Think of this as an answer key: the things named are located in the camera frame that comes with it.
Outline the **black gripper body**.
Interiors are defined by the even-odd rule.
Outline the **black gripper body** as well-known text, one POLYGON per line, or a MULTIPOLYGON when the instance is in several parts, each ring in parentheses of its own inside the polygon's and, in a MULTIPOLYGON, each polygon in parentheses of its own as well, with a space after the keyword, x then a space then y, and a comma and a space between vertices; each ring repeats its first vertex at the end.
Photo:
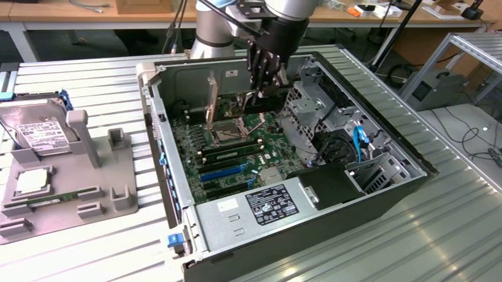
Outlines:
POLYGON ((284 18, 264 19, 259 47, 277 55, 281 63, 287 63, 297 50, 307 27, 308 18, 301 21, 291 21, 284 18))

